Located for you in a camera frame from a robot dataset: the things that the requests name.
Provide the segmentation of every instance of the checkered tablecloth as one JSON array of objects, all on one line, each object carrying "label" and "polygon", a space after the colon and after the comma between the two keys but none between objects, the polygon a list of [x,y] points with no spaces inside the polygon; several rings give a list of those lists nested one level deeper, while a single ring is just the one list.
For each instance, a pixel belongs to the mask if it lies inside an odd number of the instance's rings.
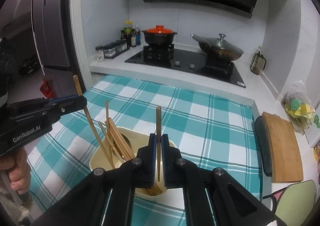
[{"label": "checkered tablecloth", "polygon": [[[162,106],[162,133],[182,156],[199,167],[222,167],[258,199],[262,193],[260,152],[252,130],[251,108],[212,94],[126,77],[105,76],[87,91],[95,120],[105,121],[105,101],[117,126],[149,134],[156,130],[156,106]],[[38,217],[90,173],[89,159],[98,143],[83,111],[53,125],[28,156],[32,168],[30,192]],[[185,225],[181,189],[170,189],[157,202],[135,198],[132,225]]]}]

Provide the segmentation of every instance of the pot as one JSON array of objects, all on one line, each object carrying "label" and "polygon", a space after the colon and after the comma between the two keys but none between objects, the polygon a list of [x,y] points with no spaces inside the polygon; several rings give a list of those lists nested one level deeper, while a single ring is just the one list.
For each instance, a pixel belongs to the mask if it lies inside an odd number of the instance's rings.
[{"label": "pot", "polygon": [[233,44],[224,40],[225,34],[220,33],[220,38],[205,38],[196,34],[191,37],[199,43],[201,50],[203,50],[208,57],[217,60],[235,61],[241,57],[243,51]]},{"label": "pot", "polygon": [[144,40],[148,45],[170,45],[173,42],[174,35],[177,33],[164,28],[163,25],[156,25],[156,28],[151,28],[145,31]]}]

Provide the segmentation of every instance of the metal bolt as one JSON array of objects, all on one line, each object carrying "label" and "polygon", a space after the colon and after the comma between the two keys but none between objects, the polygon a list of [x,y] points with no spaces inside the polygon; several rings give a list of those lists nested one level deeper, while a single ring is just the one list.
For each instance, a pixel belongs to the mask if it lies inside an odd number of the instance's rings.
[{"label": "metal bolt", "polygon": [[216,169],[214,170],[214,173],[215,173],[216,175],[223,175],[223,174],[224,174],[224,170],[223,170],[222,168],[218,167],[218,168],[216,168]]},{"label": "metal bolt", "polygon": [[177,164],[178,164],[178,165],[185,165],[185,164],[186,164],[186,160],[185,160],[184,158],[179,158],[179,159],[177,160]]},{"label": "metal bolt", "polygon": [[97,176],[102,175],[103,172],[104,170],[102,168],[96,168],[95,170],[93,170],[93,174]]},{"label": "metal bolt", "polygon": [[142,160],[140,159],[140,158],[134,158],[134,159],[132,159],[132,163],[134,164],[134,165],[138,165],[138,164],[140,164],[142,162]]}]

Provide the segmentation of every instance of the gray refrigerator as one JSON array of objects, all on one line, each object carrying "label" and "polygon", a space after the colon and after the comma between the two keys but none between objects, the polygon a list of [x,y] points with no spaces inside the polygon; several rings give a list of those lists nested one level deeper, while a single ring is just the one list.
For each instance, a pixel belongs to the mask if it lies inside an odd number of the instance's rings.
[{"label": "gray refrigerator", "polygon": [[36,47],[55,97],[77,94],[75,74],[85,91],[73,43],[69,0],[32,0],[31,8]]}]

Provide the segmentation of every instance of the black glass cooktop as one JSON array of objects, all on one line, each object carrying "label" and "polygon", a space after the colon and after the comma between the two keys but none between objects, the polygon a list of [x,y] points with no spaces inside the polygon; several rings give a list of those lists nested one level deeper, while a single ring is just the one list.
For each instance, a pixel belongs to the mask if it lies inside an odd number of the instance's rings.
[{"label": "black glass cooktop", "polygon": [[233,62],[215,62],[207,59],[205,53],[174,49],[173,45],[165,49],[145,46],[143,51],[125,62],[190,72],[245,88],[243,79]]}]

